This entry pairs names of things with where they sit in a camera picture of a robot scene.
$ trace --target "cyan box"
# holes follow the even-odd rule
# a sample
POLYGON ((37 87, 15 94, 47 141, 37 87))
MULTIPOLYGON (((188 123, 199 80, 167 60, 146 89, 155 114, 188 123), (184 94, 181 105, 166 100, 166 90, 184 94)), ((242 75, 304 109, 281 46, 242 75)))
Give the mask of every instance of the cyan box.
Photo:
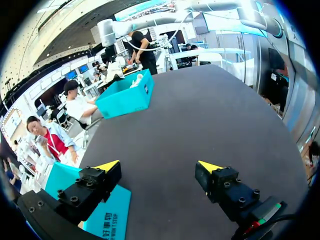
POLYGON ((132 73, 109 86, 95 104, 105 119, 145 110, 149 107, 154 85, 149 69, 132 73), (138 74, 142 74, 143 78, 138 86, 130 88, 138 74))

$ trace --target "woman in red shirt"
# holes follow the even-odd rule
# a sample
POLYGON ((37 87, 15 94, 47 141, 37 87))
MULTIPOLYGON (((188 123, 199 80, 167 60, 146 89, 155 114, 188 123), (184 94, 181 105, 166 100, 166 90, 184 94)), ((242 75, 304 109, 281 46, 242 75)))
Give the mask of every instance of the woman in red shirt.
POLYGON ((55 122, 42 126, 40 120, 35 116, 30 116, 26 121, 26 129, 34 134, 42 136, 38 142, 41 144, 45 155, 49 158, 52 156, 58 162, 76 163, 79 155, 79 148, 73 140, 66 134, 62 127, 55 122))

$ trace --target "lanyard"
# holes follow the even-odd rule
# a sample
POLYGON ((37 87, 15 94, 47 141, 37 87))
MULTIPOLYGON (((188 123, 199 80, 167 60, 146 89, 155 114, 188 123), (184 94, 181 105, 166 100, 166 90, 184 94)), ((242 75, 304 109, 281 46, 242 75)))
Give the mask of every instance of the lanyard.
POLYGON ((50 135, 51 143, 53 144, 53 146, 51 146, 49 143, 48 143, 48 146, 51 147, 59 156, 60 152, 58 152, 58 150, 56 149, 55 142, 54 142, 50 132, 49 132, 49 135, 50 135))

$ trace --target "dark gray table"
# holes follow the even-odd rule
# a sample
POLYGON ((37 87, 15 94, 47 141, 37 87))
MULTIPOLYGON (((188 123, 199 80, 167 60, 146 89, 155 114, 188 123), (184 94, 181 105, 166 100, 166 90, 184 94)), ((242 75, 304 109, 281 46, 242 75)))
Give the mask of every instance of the dark gray table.
POLYGON ((153 79, 149 109, 103 120, 80 165, 120 160, 119 184, 132 192, 127 240, 230 239, 237 225, 195 180, 197 160, 232 165, 261 200, 286 201, 286 213, 299 207, 307 191, 299 151, 256 92, 215 65, 153 79))

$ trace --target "light blue jacket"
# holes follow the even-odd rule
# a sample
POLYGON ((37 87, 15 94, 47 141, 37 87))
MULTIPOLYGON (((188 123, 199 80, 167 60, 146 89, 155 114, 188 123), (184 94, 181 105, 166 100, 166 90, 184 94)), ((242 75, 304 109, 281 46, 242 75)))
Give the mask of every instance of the light blue jacket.
MULTIPOLYGON (((70 147, 73 146, 75 151, 78 151, 80 147, 78 147, 75 142, 68 136, 68 134, 63 130, 63 128, 55 122, 47 123, 44 127, 46 127, 51 134, 56 135, 63 143, 64 146, 70 147)), ((56 158, 51 154, 51 157, 48 157, 40 144, 37 144, 38 150, 40 154, 45 158, 48 164, 53 164, 56 161, 56 158)))

